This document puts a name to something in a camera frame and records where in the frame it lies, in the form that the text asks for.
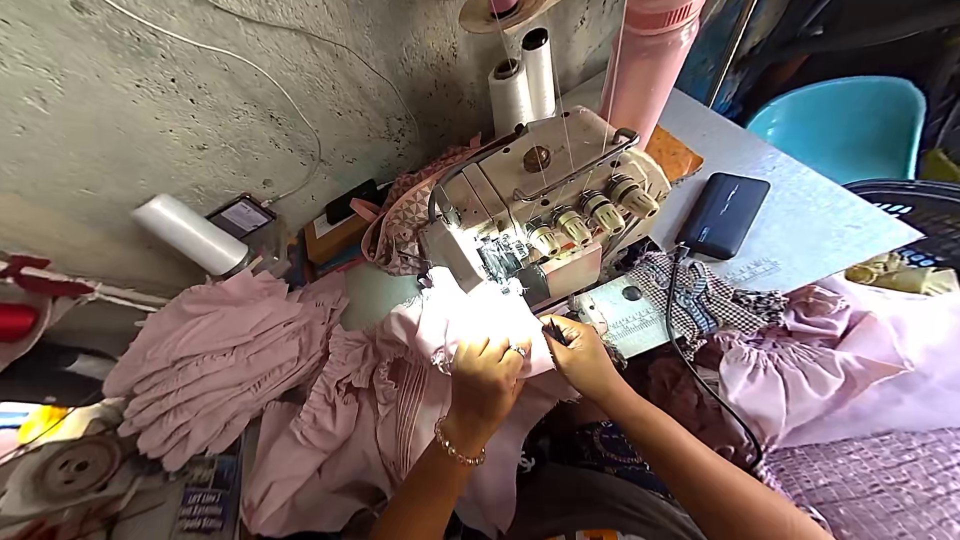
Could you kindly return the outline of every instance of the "stack of pink fabric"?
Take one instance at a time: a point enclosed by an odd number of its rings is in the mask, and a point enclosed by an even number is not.
[[[347,306],[343,274],[287,292],[249,270],[183,291],[142,331],[104,382],[129,397],[123,436],[178,470],[190,456],[225,450],[286,390],[317,377]]]
[[[787,295],[783,328],[722,331],[721,395],[768,446],[960,427],[960,294],[831,276]]]
[[[338,531],[357,511],[382,509],[449,407],[444,365],[457,342],[486,336],[532,338],[533,348],[527,382],[457,513],[490,537],[510,526],[523,439],[558,400],[577,394],[554,371],[540,321],[519,294],[487,283],[468,296],[446,268],[429,276],[431,288],[376,327],[334,330],[330,359],[303,406],[268,406],[241,505],[251,532]]]

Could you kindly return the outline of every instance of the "ring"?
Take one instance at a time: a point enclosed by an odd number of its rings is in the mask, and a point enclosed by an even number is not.
[[[507,349],[510,351],[514,351],[515,353],[520,355],[520,357],[523,358],[524,360],[527,359],[527,352],[524,351],[523,349],[520,349],[517,345],[511,344],[510,347],[507,347]]]

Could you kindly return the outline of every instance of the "cardboard box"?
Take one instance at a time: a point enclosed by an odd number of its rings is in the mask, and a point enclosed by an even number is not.
[[[325,215],[318,217],[303,227],[307,258],[314,264],[328,262],[350,246],[359,244],[369,225],[356,214],[336,225],[326,223]]]

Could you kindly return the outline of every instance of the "power bank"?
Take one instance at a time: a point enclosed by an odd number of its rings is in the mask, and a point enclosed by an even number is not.
[[[770,184],[763,180],[713,173],[677,234],[691,252],[733,258],[754,223]]]

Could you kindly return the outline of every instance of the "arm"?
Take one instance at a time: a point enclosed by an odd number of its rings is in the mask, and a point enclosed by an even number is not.
[[[789,501],[709,449],[634,392],[613,367],[589,325],[548,315],[570,343],[549,336],[561,372],[620,427],[650,468],[711,540],[831,536]]]
[[[529,342],[518,345],[530,351]],[[509,346],[507,339],[482,339],[457,347],[450,410],[441,430],[461,455],[480,455],[523,387],[516,377],[523,357]],[[377,520],[371,539],[443,538],[471,470],[432,441]]]

